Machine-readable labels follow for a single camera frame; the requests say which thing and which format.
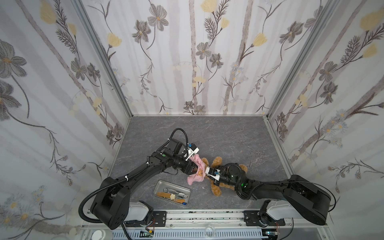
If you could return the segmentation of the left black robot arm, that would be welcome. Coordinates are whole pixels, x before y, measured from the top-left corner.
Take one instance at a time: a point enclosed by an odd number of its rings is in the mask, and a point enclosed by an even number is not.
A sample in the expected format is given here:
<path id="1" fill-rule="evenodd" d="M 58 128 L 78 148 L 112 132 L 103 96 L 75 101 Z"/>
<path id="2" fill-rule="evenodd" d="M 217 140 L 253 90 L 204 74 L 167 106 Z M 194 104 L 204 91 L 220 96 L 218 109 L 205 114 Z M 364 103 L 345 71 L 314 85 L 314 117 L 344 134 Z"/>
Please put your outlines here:
<path id="1" fill-rule="evenodd" d="M 126 222 L 147 224 L 153 208 L 143 201 L 131 202 L 131 195 L 152 177 L 168 168 L 180 170 L 186 175 L 198 171 L 192 158 L 198 153 L 195 144 L 183 144 L 176 139 L 168 142 L 147 157 L 144 164 L 116 179 L 108 177 L 89 194 L 79 206 L 80 217 L 94 224 L 105 224 L 114 230 Z"/>

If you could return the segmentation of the brown teddy bear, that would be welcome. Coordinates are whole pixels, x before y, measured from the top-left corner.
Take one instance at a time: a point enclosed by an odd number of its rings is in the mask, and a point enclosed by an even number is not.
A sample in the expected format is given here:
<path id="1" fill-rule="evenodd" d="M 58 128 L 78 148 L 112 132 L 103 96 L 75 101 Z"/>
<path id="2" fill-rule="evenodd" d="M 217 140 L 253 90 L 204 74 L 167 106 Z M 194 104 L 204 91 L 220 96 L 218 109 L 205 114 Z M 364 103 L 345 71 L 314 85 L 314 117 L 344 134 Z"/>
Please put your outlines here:
<path id="1" fill-rule="evenodd" d="M 205 170 L 207 171 L 206 173 L 209 173 L 210 171 L 212 171 L 212 174 L 216 173 L 216 175 L 206 175 L 205 177 L 210 181 L 211 190 L 215 197 L 222 195 L 221 188 L 227 188 L 232 191 L 235 191 L 234 186 L 221 182 L 221 180 L 224 179 L 223 177 L 220 177 L 222 171 L 219 170 L 219 167 L 223 163 L 223 159 L 221 157 L 216 157 L 211 164 L 206 158 L 202 158 L 202 161 L 205 164 Z"/>

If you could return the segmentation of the pink teddy hoodie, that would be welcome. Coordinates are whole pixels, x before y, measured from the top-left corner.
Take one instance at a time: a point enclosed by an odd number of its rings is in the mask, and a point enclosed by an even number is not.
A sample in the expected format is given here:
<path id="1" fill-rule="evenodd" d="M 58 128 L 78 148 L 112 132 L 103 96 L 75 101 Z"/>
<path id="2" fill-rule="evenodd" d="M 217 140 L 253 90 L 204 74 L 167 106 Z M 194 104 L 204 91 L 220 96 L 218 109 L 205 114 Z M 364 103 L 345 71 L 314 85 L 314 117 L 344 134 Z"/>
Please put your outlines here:
<path id="1" fill-rule="evenodd" d="M 193 174 L 187 178 L 188 185 L 191 186 L 193 183 L 203 182 L 206 177 L 207 159 L 201 158 L 198 154 L 190 158 L 196 167 L 193 169 Z"/>

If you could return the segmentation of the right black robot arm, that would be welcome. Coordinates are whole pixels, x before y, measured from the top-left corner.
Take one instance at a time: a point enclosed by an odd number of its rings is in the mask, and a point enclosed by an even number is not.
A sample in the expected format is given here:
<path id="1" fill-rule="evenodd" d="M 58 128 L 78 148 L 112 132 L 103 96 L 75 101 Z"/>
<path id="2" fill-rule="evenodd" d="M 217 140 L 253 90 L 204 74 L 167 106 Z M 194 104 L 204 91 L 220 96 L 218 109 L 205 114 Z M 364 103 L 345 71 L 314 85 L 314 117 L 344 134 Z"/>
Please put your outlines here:
<path id="1" fill-rule="evenodd" d="M 272 199 L 287 201 L 301 217 L 323 226 L 326 224 L 331 195 L 299 175 L 277 182 L 261 182 L 249 179 L 238 164 L 226 164 L 218 168 L 206 168 L 206 175 L 214 181 L 234 187 L 242 200 Z"/>

